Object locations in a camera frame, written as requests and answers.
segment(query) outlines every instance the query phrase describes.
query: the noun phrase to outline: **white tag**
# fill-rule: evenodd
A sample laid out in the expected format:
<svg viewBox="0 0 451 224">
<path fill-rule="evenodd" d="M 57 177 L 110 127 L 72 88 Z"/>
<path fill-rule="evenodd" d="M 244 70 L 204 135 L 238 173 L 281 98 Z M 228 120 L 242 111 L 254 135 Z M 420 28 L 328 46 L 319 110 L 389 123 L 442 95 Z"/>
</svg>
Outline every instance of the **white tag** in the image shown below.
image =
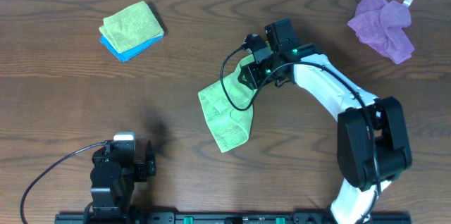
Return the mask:
<svg viewBox="0 0 451 224">
<path fill-rule="evenodd" d="M 406 7 L 409 7 L 410 4 L 412 3 L 413 0 L 404 0 L 404 2 L 402 2 L 402 4 Z"/>
</svg>

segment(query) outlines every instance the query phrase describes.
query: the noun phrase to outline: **crumpled purple towel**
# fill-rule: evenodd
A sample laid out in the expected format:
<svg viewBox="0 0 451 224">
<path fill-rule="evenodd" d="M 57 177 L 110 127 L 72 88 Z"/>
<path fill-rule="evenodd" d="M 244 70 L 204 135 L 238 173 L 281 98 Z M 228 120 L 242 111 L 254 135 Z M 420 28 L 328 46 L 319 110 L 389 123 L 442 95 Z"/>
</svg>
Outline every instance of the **crumpled purple towel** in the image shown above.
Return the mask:
<svg viewBox="0 0 451 224">
<path fill-rule="evenodd" d="M 355 30 L 360 42 L 399 64 L 412 57 L 414 51 L 414 46 L 402 31 L 402 27 L 411 23 L 409 9 L 403 4 L 362 0 L 357 5 L 355 17 L 347 24 Z"/>
</svg>

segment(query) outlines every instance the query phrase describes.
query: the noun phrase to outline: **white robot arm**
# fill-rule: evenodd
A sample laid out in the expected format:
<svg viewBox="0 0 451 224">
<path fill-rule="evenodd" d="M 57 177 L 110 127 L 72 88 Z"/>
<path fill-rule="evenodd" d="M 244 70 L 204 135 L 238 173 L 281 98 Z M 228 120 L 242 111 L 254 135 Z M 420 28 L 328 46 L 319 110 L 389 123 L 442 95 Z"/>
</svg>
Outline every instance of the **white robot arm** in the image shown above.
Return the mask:
<svg viewBox="0 0 451 224">
<path fill-rule="evenodd" d="M 324 65 L 329 70 L 332 70 L 359 93 L 367 106 L 374 104 L 374 100 L 378 98 L 376 95 L 366 92 L 346 78 L 332 66 L 324 54 L 310 55 L 302 58 L 302 61 Z M 310 92 L 329 111 L 335 120 L 338 119 L 339 113 L 346 111 L 348 108 L 362 107 L 354 95 L 343 84 L 320 68 L 295 65 L 293 66 L 293 73 L 295 83 Z M 387 180 L 383 181 L 381 183 L 382 190 L 388 187 L 390 183 Z M 330 211 L 335 221 L 338 224 L 356 223 L 370 209 L 375 190 L 376 185 L 372 185 L 370 189 L 362 192 L 359 188 L 353 187 L 344 179 L 337 199 L 330 206 Z"/>
<path fill-rule="evenodd" d="M 289 19 L 272 23 L 265 31 L 269 46 L 253 34 L 234 51 L 250 49 L 254 55 L 254 62 L 243 66 L 238 76 L 239 82 L 257 90 L 254 97 L 247 107 L 238 108 L 223 86 L 225 95 L 234 108 L 245 111 L 271 81 L 277 87 L 293 82 L 310 92 L 338 122 L 337 159 L 345 179 L 330 212 L 338 224 L 370 220 L 380 193 L 412 164 L 400 103 L 364 91 L 333 67 L 314 44 L 301 45 Z M 374 130 L 381 131 L 377 139 Z"/>
</svg>

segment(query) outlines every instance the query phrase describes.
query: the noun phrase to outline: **wooden table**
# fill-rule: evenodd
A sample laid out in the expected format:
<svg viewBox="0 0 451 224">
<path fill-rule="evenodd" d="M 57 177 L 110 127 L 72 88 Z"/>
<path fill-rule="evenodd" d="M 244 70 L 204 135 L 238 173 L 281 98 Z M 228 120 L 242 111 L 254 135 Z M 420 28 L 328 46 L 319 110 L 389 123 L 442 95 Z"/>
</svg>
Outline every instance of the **wooden table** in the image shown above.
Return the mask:
<svg viewBox="0 0 451 224">
<path fill-rule="evenodd" d="M 0 0 L 0 223 L 20 222 L 25 188 L 54 161 L 124 130 L 152 139 L 157 152 L 157 176 L 135 189 L 144 209 L 327 207 L 342 175 L 336 122 L 317 100 L 292 85 L 266 87 L 248 143 L 221 154 L 197 96 L 246 34 L 262 35 L 282 18 L 360 87 L 403 105 L 414 164 L 377 210 L 450 222 L 451 0 L 414 0 L 405 32 L 416 50 L 398 66 L 347 26 L 360 0 L 144 0 L 165 37 L 121 63 L 99 43 L 98 27 L 138 1 Z M 67 160 L 36 184 L 25 204 L 30 223 L 53 223 L 58 212 L 91 202 L 91 155 Z"/>
</svg>

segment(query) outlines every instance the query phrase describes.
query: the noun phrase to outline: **green cloth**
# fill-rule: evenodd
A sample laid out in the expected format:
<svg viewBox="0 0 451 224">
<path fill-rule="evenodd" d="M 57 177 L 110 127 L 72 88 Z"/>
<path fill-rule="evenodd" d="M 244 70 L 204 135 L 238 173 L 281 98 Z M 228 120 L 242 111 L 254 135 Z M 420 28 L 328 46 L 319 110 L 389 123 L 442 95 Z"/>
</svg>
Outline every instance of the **green cloth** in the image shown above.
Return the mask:
<svg viewBox="0 0 451 224">
<path fill-rule="evenodd" d="M 223 79 L 229 97 L 238 107 L 247 106 L 256 92 L 256 90 L 250 90 L 238 82 L 241 67 L 253 61 L 254 56 L 252 54 L 243 58 L 235 72 Z M 206 124 L 209 126 L 221 152 L 238 147 L 249 139 L 254 107 L 249 108 L 247 111 L 234 109 L 227 100 L 220 81 L 200 91 L 199 100 Z"/>
<path fill-rule="evenodd" d="M 99 30 L 118 53 L 123 53 L 151 38 L 164 34 L 154 14 L 144 1 L 104 18 L 104 24 Z"/>
</svg>

